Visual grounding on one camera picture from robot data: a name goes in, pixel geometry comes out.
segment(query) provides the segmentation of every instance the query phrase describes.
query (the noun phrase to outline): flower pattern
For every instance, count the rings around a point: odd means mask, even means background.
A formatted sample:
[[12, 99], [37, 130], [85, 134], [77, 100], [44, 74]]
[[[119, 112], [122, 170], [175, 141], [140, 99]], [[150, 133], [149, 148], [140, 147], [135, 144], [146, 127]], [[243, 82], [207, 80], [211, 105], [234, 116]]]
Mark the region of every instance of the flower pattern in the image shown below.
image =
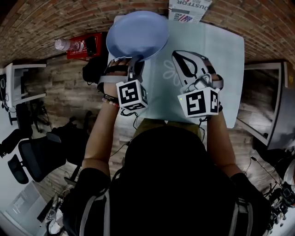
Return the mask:
[[166, 67], [168, 70], [163, 73], [163, 79], [172, 79], [173, 84], [176, 87], [181, 85], [179, 76], [178, 76], [178, 74], [176, 72], [176, 68], [175, 68], [173, 62], [170, 61], [170, 60], [165, 60], [164, 61], [164, 67]]

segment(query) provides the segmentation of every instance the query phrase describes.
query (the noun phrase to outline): red box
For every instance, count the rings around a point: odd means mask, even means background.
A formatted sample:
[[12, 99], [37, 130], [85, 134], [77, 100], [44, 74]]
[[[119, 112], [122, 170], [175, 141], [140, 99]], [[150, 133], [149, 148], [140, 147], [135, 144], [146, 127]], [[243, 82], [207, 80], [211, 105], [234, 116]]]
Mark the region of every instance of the red box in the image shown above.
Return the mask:
[[[89, 57], [87, 54], [85, 40], [91, 36], [94, 36], [94, 38], [95, 38], [96, 54]], [[105, 33], [94, 33], [94, 34], [89, 34], [89, 35], [78, 36], [78, 37], [72, 38], [70, 40], [82, 42], [84, 44], [84, 48], [80, 52], [67, 51], [67, 59], [83, 59], [83, 60], [89, 61], [92, 57], [98, 57], [98, 56], [103, 55], [106, 50]]]

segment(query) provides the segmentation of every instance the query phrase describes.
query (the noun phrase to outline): chair armrest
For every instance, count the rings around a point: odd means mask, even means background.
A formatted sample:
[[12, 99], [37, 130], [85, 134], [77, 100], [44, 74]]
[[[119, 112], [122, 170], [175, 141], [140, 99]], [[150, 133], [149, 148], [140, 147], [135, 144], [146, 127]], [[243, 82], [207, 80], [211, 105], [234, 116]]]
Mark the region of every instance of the chair armrest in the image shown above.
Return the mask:
[[61, 143], [60, 137], [52, 132], [47, 132], [46, 137], [50, 141]]

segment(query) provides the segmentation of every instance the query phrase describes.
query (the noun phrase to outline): bracelet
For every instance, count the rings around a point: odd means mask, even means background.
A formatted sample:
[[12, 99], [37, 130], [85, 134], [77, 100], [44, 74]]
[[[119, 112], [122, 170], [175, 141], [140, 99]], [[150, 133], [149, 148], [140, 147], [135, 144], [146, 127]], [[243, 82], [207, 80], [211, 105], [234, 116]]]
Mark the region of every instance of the bracelet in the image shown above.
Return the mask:
[[115, 98], [115, 97], [113, 97], [113, 96], [110, 96], [110, 95], [104, 94], [103, 98], [104, 98], [104, 99], [107, 99], [107, 100], [109, 100], [109, 101], [112, 101], [112, 102], [114, 102], [114, 103], [119, 104], [119, 99], [118, 99], [118, 98]]
[[110, 105], [113, 105], [113, 106], [116, 106], [116, 107], [120, 107], [118, 103], [113, 102], [113, 101], [110, 101], [108, 99], [103, 98], [102, 101], [105, 102], [105, 103], [108, 103]]

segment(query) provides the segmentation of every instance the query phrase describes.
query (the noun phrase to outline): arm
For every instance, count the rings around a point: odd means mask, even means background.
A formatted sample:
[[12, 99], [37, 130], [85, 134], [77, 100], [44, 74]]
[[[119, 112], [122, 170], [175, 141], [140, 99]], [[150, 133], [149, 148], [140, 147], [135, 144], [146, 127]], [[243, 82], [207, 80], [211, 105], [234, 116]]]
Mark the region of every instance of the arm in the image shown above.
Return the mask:
[[207, 122], [207, 151], [213, 162], [229, 177], [242, 171], [236, 165], [236, 156], [230, 142], [223, 112]]
[[[114, 65], [128, 65], [128, 61], [118, 60], [110, 64], [110, 66]], [[125, 76], [126, 72], [116, 71], [108, 75]], [[107, 95], [118, 97], [114, 83], [105, 83], [104, 91]], [[108, 162], [112, 151], [114, 125], [118, 111], [118, 107], [103, 103], [86, 145], [83, 168], [95, 168], [110, 176]]]

